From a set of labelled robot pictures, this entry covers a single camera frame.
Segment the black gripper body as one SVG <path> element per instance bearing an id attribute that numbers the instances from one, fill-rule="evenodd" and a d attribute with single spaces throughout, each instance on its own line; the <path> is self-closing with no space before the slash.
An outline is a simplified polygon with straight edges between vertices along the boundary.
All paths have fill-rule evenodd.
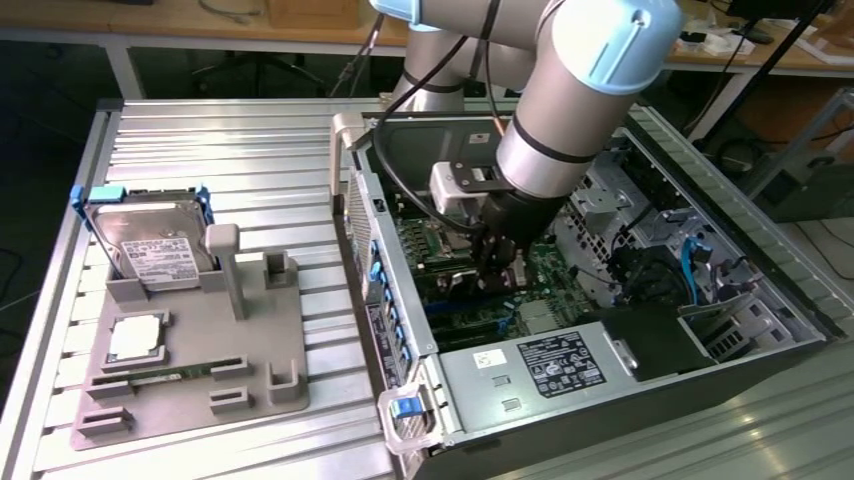
<path id="1" fill-rule="evenodd" d="M 544 233 L 564 204 L 563 197 L 537 198 L 521 192 L 491 193 L 481 208 L 489 236 L 529 245 Z"/>

